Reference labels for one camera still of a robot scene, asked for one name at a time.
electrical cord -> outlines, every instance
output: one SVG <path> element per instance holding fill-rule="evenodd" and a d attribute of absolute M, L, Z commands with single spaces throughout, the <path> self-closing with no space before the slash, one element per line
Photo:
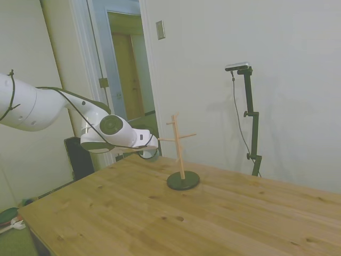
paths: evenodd
<path fill-rule="evenodd" d="M 243 139 L 243 141 L 244 141 L 244 144 L 245 144 L 245 146 L 246 146 L 246 148 L 247 148 L 247 151 L 249 152 L 249 155 L 251 155 L 249 146 L 247 145 L 246 140 L 245 140 L 245 138 L 244 138 L 244 134 L 243 134 L 243 132 L 242 132 L 242 130 L 241 130 L 240 118 L 239 118 L 239 113 L 238 113 L 238 107 L 237 107 L 237 103 L 236 103 L 235 85 L 234 85 L 234 81 L 235 81 L 236 79 L 235 79 L 235 77 L 234 77 L 234 75 L 233 75 L 233 71 L 231 71 L 231 75 L 232 75 L 232 83 L 233 83 L 233 101 L 234 101 L 234 106 L 235 106 L 235 108 L 236 108 L 239 131 L 240 131 L 241 137 L 242 137 L 242 139 Z"/>
<path fill-rule="evenodd" d="M 10 106 L 9 106 L 9 108 L 6 110 L 6 112 L 4 113 L 4 115 L 0 118 L 0 121 L 1 121 L 2 119 L 4 119 L 4 118 L 6 117 L 6 115 L 7 115 L 10 111 L 12 111 L 14 108 L 20 106 L 20 104 L 18 104 L 18 105 L 16 105 L 16 106 L 12 107 L 13 101 L 14 101 L 14 95 L 15 95 L 15 81 L 14 81 L 14 78 L 13 78 L 13 76 L 14 76 L 13 69 L 12 69 L 11 72 L 8 74 L 8 76 L 10 76 L 11 79 L 12 79 L 12 90 L 13 90 L 13 91 L 12 91 L 12 97 L 11 97 L 11 101 L 10 101 Z"/>
<path fill-rule="evenodd" d="M 150 139 L 148 140 L 148 142 L 144 145 L 144 146 L 138 146 L 138 147 L 127 147 L 127 146 L 119 146 L 119 145 L 114 145 L 114 144 L 111 144 L 109 143 L 103 136 L 102 134 L 95 129 L 95 127 L 86 119 L 86 117 L 79 111 L 79 109 L 71 102 L 71 100 L 66 97 L 62 92 L 60 92 L 59 90 L 57 89 L 54 89 L 54 88 L 50 88 L 50 87 L 37 87 L 38 89 L 45 89 L 45 90 L 53 90 L 57 93 L 59 93 L 60 95 L 62 95 L 69 103 L 70 105 L 75 109 L 75 111 L 77 111 L 80 116 L 84 119 L 84 121 L 102 138 L 102 140 L 104 140 L 104 142 L 110 144 L 110 145 L 113 145 L 114 147 L 119 147 L 119 148 L 130 148 L 130 149 L 142 149 L 142 148 L 145 148 L 147 147 L 148 143 L 151 141 L 151 139 L 153 138 L 153 134 L 151 135 Z"/>

wooden mug stand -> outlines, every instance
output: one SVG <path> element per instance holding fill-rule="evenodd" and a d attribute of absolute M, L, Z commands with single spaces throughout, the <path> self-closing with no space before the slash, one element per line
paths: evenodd
<path fill-rule="evenodd" d="M 191 188 L 194 188 L 197 184 L 199 184 L 200 177 L 195 173 L 191 171 L 185 171 L 183 167 L 183 159 L 182 159 L 182 146 L 180 144 L 180 139 L 190 137 L 197 135 L 196 133 L 191 133 L 188 135 L 183 135 L 180 136 L 178 133 L 178 127 L 177 127 L 177 116 L 179 113 L 176 115 L 172 115 L 172 121 L 168 124 L 173 125 L 173 131 L 174 131 L 174 139 L 164 139 L 164 138 L 159 138 L 158 140 L 161 141 L 174 141 L 175 146 L 176 146 L 176 152 L 177 152 L 177 161 L 180 162 L 180 171 L 173 173 L 171 176 L 168 177 L 167 179 L 167 185 L 175 190 L 188 190 Z"/>

wooden door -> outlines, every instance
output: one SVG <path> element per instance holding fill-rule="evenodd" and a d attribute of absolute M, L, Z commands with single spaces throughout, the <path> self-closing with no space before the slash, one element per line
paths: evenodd
<path fill-rule="evenodd" d="M 127 119 L 136 119 L 144 116 L 144 109 L 132 39 L 130 35 L 114 33 L 112 40 Z"/>

doorway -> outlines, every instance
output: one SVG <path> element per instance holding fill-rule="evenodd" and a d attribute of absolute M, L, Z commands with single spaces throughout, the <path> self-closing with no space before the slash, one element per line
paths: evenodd
<path fill-rule="evenodd" d="M 127 121 L 158 137 L 141 16 L 108 11 L 108 20 Z"/>

wooden pole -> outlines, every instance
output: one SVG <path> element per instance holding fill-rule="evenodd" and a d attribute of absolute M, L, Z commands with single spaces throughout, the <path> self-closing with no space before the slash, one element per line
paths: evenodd
<path fill-rule="evenodd" d="M 177 120 L 176 120 L 177 116 L 178 116 L 178 114 L 172 116 L 172 122 L 173 122 L 176 152 L 177 152 L 177 156 L 178 156 L 179 161 L 180 161 L 180 175 L 181 175 L 181 179 L 184 180 L 185 179 L 185 169 L 183 167 L 181 145 L 180 145 L 180 140 L 179 140 L 179 132 L 177 130 Z"/>

